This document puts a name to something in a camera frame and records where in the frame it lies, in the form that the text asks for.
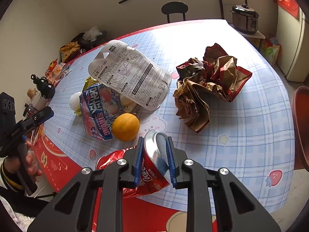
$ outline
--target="rice cooker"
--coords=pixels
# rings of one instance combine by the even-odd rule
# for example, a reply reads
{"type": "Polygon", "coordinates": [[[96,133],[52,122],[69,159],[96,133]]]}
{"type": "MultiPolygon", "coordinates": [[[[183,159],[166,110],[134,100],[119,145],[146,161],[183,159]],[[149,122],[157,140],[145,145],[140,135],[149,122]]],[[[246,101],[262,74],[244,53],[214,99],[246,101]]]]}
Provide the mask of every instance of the rice cooker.
{"type": "Polygon", "coordinates": [[[249,8],[247,4],[235,5],[231,12],[237,30],[251,35],[257,32],[259,14],[254,9],[249,8]]]}

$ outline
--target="metal screw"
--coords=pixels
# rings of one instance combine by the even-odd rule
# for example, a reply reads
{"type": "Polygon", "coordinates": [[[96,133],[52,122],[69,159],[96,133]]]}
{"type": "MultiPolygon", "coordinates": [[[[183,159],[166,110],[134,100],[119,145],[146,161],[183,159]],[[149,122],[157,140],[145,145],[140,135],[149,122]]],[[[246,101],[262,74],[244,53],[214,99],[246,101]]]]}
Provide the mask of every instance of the metal screw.
{"type": "Polygon", "coordinates": [[[90,168],[89,167],[85,167],[81,170],[81,173],[82,174],[89,174],[91,172],[90,168]]]}
{"type": "Polygon", "coordinates": [[[192,166],[192,165],[193,165],[193,160],[191,160],[191,159],[186,159],[186,160],[184,161],[184,164],[187,165],[187,166],[192,166]]]}
{"type": "Polygon", "coordinates": [[[227,175],[228,173],[229,173],[228,169],[226,169],[226,168],[221,168],[220,169],[220,174],[227,175]]]}
{"type": "Polygon", "coordinates": [[[119,160],[117,160],[117,164],[120,165],[120,166],[123,166],[123,165],[127,164],[127,161],[125,159],[119,159],[119,160]]]}

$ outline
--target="pressure cooker lid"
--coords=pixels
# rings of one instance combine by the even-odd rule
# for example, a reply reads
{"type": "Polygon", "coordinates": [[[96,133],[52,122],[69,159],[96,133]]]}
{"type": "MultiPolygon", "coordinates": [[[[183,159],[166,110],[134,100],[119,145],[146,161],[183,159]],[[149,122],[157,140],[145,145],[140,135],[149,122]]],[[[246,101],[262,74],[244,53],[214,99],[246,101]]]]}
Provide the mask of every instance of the pressure cooker lid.
{"type": "Polygon", "coordinates": [[[259,17],[259,14],[254,9],[248,7],[247,4],[233,6],[233,12],[259,17]]]}

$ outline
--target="red cloth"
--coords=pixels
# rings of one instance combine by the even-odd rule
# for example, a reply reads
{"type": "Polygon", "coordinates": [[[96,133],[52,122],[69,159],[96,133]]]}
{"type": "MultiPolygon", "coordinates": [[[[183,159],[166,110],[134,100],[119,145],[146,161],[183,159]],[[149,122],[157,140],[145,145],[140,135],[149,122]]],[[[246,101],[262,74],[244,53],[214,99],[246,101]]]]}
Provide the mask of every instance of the red cloth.
{"type": "Polygon", "coordinates": [[[277,0],[277,3],[295,18],[298,17],[299,5],[295,0],[277,0]]]}

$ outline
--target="blue plaid tablecloth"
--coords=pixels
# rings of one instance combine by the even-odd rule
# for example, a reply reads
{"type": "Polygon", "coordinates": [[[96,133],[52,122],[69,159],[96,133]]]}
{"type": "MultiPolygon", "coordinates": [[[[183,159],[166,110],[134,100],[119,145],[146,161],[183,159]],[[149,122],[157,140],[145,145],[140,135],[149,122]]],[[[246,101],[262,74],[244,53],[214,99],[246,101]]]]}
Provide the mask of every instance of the blue plaid tablecloth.
{"type": "MultiPolygon", "coordinates": [[[[142,107],[138,136],[157,129],[172,136],[175,147],[186,151],[205,168],[228,168],[267,211],[281,208],[287,199],[294,168],[294,126],[283,82],[267,61],[224,20],[199,20],[169,24],[121,39],[168,70],[173,77],[169,93],[155,112],[142,107]],[[190,57],[202,59],[205,48],[218,43],[238,59],[237,65],[253,72],[232,103],[209,95],[211,123],[199,134],[189,130],[175,114],[176,66],[190,57]]],[[[69,98],[81,91],[89,76],[88,65],[95,49],[76,59],[72,71],[56,88],[50,102],[55,116],[45,123],[46,135],[81,167],[95,169],[101,156],[136,145],[113,139],[99,141],[85,133],[82,118],[70,109],[69,98]]],[[[211,211],[215,214],[212,193],[211,211]]],[[[165,189],[141,199],[186,211],[187,190],[165,189]]]]}

